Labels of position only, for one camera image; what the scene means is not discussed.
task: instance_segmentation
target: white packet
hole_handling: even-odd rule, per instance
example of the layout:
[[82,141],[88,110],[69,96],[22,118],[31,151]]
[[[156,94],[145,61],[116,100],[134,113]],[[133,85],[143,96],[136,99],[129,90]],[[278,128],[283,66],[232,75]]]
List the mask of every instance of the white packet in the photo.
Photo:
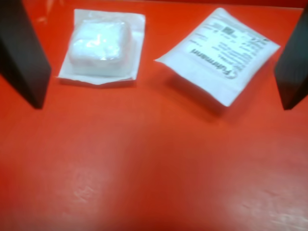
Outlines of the white packet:
[[279,47],[218,8],[156,61],[230,106]]
[[74,25],[59,78],[95,85],[137,78],[144,15],[76,9]]

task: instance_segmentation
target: gauze pad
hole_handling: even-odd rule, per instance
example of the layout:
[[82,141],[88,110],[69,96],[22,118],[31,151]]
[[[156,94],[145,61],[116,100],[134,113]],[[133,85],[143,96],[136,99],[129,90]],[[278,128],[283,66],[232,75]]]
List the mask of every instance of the gauze pad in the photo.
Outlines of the gauze pad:
[[75,29],[59,77],[97,85],[135,80],[144,26],[141,14],[75,10]]
[[230,106],[279,47],[218,8],[156,61]]

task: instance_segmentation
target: plastic packet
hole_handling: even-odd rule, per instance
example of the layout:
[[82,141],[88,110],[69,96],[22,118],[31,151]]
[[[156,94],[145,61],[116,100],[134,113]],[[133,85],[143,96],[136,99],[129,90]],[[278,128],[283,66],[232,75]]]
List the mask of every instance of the plastic packet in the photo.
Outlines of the plastic packet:
[[74,24],[59,78],[95,85],[136,79],[144,15],[75,10]]
[[156,61],[230,106],[279,47],[218,8]]

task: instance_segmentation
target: brand logo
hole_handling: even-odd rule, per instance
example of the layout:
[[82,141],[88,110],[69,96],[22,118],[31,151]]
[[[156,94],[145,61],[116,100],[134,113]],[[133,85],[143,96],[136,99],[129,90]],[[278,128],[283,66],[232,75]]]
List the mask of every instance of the brand logo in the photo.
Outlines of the brand logo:
[[202,52],[193,49],[191,53],[199,56],[201,59],[205,60],[209,64],[212,64],[217,70],[221,70],[226,77],[232,72],[232,70],[227,70],[227,67],[225,65],[222,65],[220,62],[215,61],[214,59],[208,57],[206,54],[203,54]]

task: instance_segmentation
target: white wrapper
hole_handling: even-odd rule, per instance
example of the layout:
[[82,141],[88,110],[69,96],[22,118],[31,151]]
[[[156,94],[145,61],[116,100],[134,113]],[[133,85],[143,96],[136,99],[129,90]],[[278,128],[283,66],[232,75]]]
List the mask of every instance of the white wrapper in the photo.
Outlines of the white wrapper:
[[144,15],[75,10],[74,22],[59,78],[95,85],[137,78]]
[[156,61],[230,106],[279,47],[218,8]]

